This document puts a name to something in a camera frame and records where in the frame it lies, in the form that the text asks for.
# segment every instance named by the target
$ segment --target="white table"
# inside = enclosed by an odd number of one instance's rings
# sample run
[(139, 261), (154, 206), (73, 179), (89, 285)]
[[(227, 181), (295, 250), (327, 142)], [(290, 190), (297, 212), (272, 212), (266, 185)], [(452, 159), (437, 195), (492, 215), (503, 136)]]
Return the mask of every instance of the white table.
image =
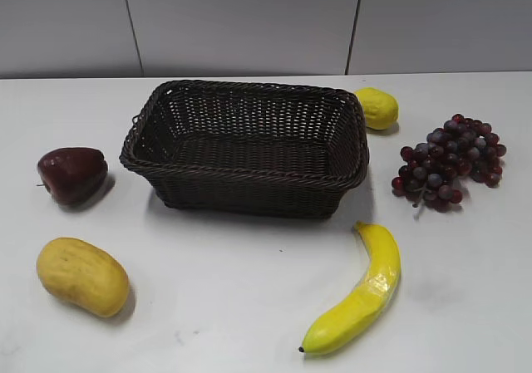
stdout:
[[(368, 134), (367, 180), (327, 222), (167, 209), (118, 161), (131, 117), (166, 79), (0, 81), (0, 371), (521, 372), (530, 369), (532, 73), (247, 78), (356, 90), (401, 107), (400, 129)], [(459, 212), (419, 219), (391, 193), (399, 149), (460, 112), (508, 146), (498, 189), (470, 180)], [(114, 189), (68, 213), (36, 187), (48, 150), (104, 152)], [(352, 224), (386, 225), (403, 276), (385, 315), (342, 352), (305, 358), (300, 341), (367, 268)], [(73, 236), (105, 249), (135, 289), (130, 313), (104, 321), (41, 286), (42, 246)]]

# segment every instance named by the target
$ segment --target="grape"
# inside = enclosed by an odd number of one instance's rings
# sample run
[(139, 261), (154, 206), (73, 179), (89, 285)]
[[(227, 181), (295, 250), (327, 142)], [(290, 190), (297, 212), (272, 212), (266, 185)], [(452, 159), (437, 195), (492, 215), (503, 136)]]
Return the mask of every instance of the grape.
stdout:
[(445, 176), (446, 179), (453, 180), (454, 178), (456, 178), (457, 175), (458, 173), (456, 172), (456, 169), (454, 169), (453, 167), (449, 165), (446, 165), (445, 167), (443, 167), (443, 176)]
[(473, 163), (473, 169), (475, 171), (479, 171), (481, 174), (487, 174), (488, 163), (486, 163), (484, 160), (477, 160)]
[(426, 157), (428, 156), (428, 152), (425, 152), (424, 150), (415, 149), (414, 150), (414, 160), (418, 162), (422, 162)]
[(427, 179), (427, 183), (429, 184), (429, 186), (434, 189), (439, 188), (442, 182), (443, 179), (439, 174), (430, 174)]
[(449, 200), (436, 199), (431, 201), (431, 206), (436, 211), (444, 213), (449, 208)]
[(496, 153), (497, 153), (497, 157), (502, 157), (503, 155), (506, 154), (506, 146), (504, 146), (504, 145), (497, 145), (495, 147), (495, 150), (496, 150)]
[(462, 195), (462, 192), (460, 190), (454, 189), (452, 191), (452, 197), (451, 197), (450, 201), (453, 204), (459, 204), (462, 201), (463, 198), (464, 198), (464, 196)]
[(487, 143), (484, 138), (476, 138), (474, 145), (478, 150), (482, 150), (486, 147)]
[(431, 156), (437, 159), (438, 157), (442, 157), (442, 155), (445, 153), (443, 147), (441, 146), (435, 146), (430, 150)]
[(458, 155), (455, 155), (454, 153), (449, 153), (443, 158), (443, 162), (445, 164), (456, 165), (458, 164)]
[(500, 166), (500, 158), (499, 157), (492, 157), (488, 161), (488, 165), (490, 167), (498, 167)]
[(499, 143), (499, 136), (493, 132), (485, 135), (484, 139), (489, 146), (497, 146)]
[(415, 168), (412, 173), (414, 174), (414, 178), (423, 180), (426, 178), (426, 169), (423, 167), (417, 167)]
[(403, 185), (404, 185), (403, 180), (400, 177), (396, 177), (392, 180), (392, 187), (395, 190), (403, 190)]
[(444, 143), (444, 140), (445, 140), (445, 135), (443, 135), (443, 132), (432, 133), (431, 142), (441, 145)]
[(417, 201), (419, 199), (419, 192), (406, 192), (406, 199), (409, 201)]
[(467, 139), (468, 142), (474, 142), (476, 139), (476, 133), (473, 130), (467, 130), (462, 134), (462, 137)]
[(442, 200), (452, 199), (453, 191), (452, 187), (444, 184), (438, 189), (438, 197)]
[(483, 184), (485, 181), (485, 176), (481, 172), (476, 171), (474, 169), (471, 171), (470, 177), (479, 184)]
[(401, 157), (406, 162), (412, 160), (414, 157), (414, 149), (410, 146), (405, 146), (401, 149)]
[(416, 192), (421, 187), (421, 183), (417, 179), (410, 179), (405, 182), (404, 187), (407, 192)]
[(466, 176), (473, 169), (473, 165), (467, 160), (459, 159), (458, 166), (456, 168), (458, 170), (459, 176)]
[(412, 168), (408, 165), (403, 165), (399, 169), (399, 176), (403, 179), (410, 179), (412, 177)]
[(492, 146), (485, 147), (485, 148), (482, 150), (482, 155), (483, 155), (487, 160), (491, 160), (491, 159), (493, 159), (494, 157), (497, 156), (497, 149), (496, 149), (495, 147), (492, 147)]
[(393, 193), (406, 195), (414, 207), (424, 200), (442, 211), (464, 197), (452, 186), (458, 175), (496, 187), (503, 172), (500, 157), (506, 154), (506, 146), (499, 141), (490, 124), (455, 114), (443, 128), (427, 134), (426, 142), (401, 148), (406, 165), (392, 181)]
[(476, 147), (471, 147), (467, 150), (467, 158), (471, 161), (477, 160), (480, 157), (480, 151)]
[(500, 182), (499, 174), (491, 173), (491, 174), (487, 174), (485, 177), (485, 184), (487, 184), (491, 188), (494, 188), (497, 184), (499, 184), (499, 182)]
[(454, 120), (448, 120), (443, 125), (443, 129), (447, 132), (455, 132), (456, 130), (458, 130), (458, 123)]
[(458, 144), (454, 140), (449, 140), (446, 143), (446, 151), (449, 153), (456, 153), (458, 151)]
[(480, 126), (479, 132), (481, 135), (484, 135), (484, 136), (488, 135), (491, 132), (491, 125), (488, 124), (487, 122), (482, 124)]
[(469, 149), (469, 141), (466, 138), (458, 138), (456, 144), (458, 145), (458, 150)]
[(491, 167), (491, 172), (494, 174), (502, 175), (502, 167)]
[(429, 152), (429, 144), (428, 143), (418, 143), (416, 145), (416, 148), (414, 149), (414, 151), (416, 151), (416, 150), (421, 150), (424, 153), (428, 153)]
[(438, 198), (437, 192), (431, 192), (430, 190), (426, 190), (423, 194), (423, 199), (425, 201), (434, 201)]
[(458, 128), (456, 129), (456, 132), (458, 132), (459, 134), (463, 134), (464, 132), (467, 131), (467, 125), (466, 124), (458, 124)]
[(433, 159), (432, 157), (427, 157), (423, 162), (421, 163), (421, 166), (426, 169), (427, 171), (436, 171), (439, 168), (439, 163)]
[(454, 114), (452, 120), (460, 123), (464, 120), (464, 116), (462, 114)]

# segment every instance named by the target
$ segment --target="brown wicker basket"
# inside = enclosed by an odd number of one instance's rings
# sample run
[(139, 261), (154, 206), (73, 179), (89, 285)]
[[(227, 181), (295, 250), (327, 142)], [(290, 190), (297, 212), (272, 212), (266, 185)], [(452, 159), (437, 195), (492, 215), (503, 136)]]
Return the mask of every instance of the brown wicker basket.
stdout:
[(353, 93), (200, 80), (158, 86), (120, 157), (168, 207), (298, 218), (330, 217), (368, 159)]

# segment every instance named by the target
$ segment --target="banana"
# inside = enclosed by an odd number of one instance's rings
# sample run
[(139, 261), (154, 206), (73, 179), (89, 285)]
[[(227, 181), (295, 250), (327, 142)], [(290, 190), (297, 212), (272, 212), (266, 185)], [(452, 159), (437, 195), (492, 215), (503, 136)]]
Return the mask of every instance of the banana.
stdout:
[(378, 318), (397, 287), (401, 257), (392, 234), (383, 226), (362, 222), (357, 222), (356, 230), (371, 259), (366, 276), (310, 326), (301, 352), (327, 354), (346, 345)]

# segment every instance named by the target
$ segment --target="red apple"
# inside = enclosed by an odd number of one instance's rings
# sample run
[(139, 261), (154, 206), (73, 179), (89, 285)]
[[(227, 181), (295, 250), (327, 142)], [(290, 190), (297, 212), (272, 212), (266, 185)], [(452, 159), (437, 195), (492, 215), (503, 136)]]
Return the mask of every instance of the red apple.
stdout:
[(87, 201), (101, 187), (107, 162), (99, 150), (65, 147), (43, 155), (37, 171), (58, 204), (75, 205)]

